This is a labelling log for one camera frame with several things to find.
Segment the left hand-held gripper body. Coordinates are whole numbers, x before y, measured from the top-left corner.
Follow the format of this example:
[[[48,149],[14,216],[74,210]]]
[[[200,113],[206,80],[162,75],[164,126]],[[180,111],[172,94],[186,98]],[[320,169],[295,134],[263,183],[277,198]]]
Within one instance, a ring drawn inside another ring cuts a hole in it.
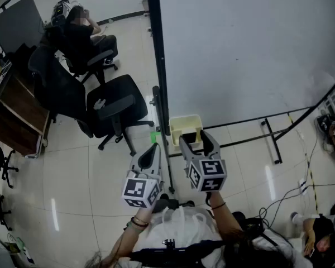
[[[136,208],[151,208],[162,190],[162,177],[158,174],[138,173],[129,170],[122,189],[121,198]]]

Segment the black rectangular block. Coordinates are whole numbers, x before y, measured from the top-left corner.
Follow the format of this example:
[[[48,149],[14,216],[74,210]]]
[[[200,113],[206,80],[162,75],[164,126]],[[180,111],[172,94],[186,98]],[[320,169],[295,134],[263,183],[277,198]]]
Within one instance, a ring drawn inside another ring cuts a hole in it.
[[[181,137],[183,138],[183,140],[186,142],[186,143],[196,143],[196,140],[197,140],[197,133],[196,132],[189,132],[189,133],[183,133],[181,135]]]

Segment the cream plastic bin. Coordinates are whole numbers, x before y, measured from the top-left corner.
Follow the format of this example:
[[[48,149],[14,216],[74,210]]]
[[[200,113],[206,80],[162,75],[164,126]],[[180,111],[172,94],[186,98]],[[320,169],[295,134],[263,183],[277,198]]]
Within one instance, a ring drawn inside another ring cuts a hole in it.
[[[194,149],[202,144],[200,131],[203,129],[201,119],[198,115],[174,117],[169,120],[170,136],[172,145],[177,150],[179,148],[179,136],[183,133],[196,132],[196,143],[191,143],[190,146]]]

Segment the person's right forearm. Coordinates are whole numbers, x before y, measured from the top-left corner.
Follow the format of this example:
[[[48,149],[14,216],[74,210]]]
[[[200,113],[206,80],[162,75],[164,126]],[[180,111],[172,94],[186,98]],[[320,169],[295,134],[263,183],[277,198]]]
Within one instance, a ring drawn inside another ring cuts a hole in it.
[[[211,208],[223,204],[224,202],[220,192],[211,192],[209,198]],[[212,212],[222,240],[228,245],[239,246],[244,240],[244,232],[227,205],[212,210]]]

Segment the person's left forearm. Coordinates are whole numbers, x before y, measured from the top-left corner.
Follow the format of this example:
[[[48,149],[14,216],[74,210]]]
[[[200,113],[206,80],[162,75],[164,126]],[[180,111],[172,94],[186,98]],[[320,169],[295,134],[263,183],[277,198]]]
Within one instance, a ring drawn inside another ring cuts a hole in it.
[[[153,207],[140,208],[137,211],[127,223],[127,227],[114,244],[111,253],[101,261],[99,268],[112,268],[120,258],[129,256],[139,235],[149,226],[152,211]]]

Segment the large white board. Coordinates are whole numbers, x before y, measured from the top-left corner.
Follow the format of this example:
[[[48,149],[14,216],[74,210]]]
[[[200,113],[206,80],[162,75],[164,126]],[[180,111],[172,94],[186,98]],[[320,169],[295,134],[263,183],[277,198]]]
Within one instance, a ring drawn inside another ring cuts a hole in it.
[[[216,128],[303,111],[335,90],[335,0],[147,0],[163,144],[170,120]]]

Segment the person's left shoe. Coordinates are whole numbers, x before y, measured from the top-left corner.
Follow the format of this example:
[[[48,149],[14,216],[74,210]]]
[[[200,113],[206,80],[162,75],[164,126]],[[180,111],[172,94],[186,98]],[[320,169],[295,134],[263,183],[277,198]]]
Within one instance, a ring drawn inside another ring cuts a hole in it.
[[[167,194],[161,194],[160,199],[155,203],[155,207],[152,213],[160,213],[165,208],[175,210],[179,207],[179,201],[176,199],[170,199]]]

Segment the person's white shirt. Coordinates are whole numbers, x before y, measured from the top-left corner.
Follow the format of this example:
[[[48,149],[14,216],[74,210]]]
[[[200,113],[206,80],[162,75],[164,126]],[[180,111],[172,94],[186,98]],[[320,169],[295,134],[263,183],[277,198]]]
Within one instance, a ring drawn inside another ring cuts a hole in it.
[[[150,228],[132,252],[165,248],[163,241],[166,239],[175,240],[176,248],[203,240],[223,241],[210,211],[195,207],[165,208],[153,214]],[[288,241],[266,228],[264,234],[255,239],[244,232],[244,240],[239,246],[224,241],[224,246],[203,258],[202,264],[205,268],[313,268]]]

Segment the black waist device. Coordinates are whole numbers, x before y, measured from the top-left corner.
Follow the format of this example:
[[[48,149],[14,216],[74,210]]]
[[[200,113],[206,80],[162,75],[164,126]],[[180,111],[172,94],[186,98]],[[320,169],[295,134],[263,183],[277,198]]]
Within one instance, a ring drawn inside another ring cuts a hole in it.
[[[264,234],[265,228],[261,218],[246,218],[246,216],[239,211],[233,212],[232,215],[249,238],[255,239]]]

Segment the empty black office chair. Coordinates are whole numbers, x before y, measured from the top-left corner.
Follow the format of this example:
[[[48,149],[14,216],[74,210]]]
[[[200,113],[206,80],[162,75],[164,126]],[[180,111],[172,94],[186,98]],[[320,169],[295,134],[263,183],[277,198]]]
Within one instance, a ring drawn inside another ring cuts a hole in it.
[[[99,150],[103,150],[111,138],[116,142],[125,139],[130,155],[134,156],[136,151],[126,129],[154,126],[153,121],[144,119],[148,114],[147,104],[130,75],[114,78],[87,93],[84,85],[69,74],[47,46],[33,52],[28,69],[33,73],[37,101],[53,114],[76,120],[89,138],[102,138]],[[106,102],[96,111],[93,107],[98,99]]]

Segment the grey floor device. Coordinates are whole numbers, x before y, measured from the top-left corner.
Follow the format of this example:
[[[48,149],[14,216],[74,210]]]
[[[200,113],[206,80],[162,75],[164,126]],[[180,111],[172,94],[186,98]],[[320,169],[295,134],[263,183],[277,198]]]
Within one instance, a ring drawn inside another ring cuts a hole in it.
[[[321,131],[321,133],[327,135],[329,132],[329,128],[332,125],[332,120],[330,119],[330,115],[322,115],[316,118],[317,128]]]

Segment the wooden desk cabinet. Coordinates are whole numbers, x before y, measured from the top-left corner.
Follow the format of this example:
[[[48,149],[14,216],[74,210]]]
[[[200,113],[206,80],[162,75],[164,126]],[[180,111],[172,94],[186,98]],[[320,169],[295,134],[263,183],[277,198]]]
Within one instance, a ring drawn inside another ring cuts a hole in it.
[[[39,157],[49,111],[34,97],[34,85],[7,62],[0,72],[0,142],[26,158]]]

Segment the green bag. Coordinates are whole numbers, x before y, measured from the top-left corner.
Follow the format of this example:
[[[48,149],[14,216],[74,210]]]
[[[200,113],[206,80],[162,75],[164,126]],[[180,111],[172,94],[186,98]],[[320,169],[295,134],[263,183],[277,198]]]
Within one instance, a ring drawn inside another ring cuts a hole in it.
[[[7,233],[7,240],[10,249],[14,253],[24,252],[25,244],[20,237],[16,237],[11,233]]]

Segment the black white equipment unit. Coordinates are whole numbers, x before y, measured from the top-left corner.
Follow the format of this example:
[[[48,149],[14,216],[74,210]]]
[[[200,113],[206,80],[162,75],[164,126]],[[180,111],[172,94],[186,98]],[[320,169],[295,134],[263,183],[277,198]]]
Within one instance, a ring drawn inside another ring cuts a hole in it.
[[[66,18],[71,10],[71,5],[69,0],[60,0],[54,6],[51,23],[54,26],[62,26],[65,24]]]

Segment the large dark monitor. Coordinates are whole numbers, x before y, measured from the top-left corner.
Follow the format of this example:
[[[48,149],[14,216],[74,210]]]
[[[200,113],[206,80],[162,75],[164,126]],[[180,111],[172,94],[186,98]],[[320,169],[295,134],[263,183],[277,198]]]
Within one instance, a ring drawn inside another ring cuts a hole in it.
[[[4,53],[14,53],[25,44],[38,46],[44,24],[34,0],[20,0],[0,13],[0,46]]]

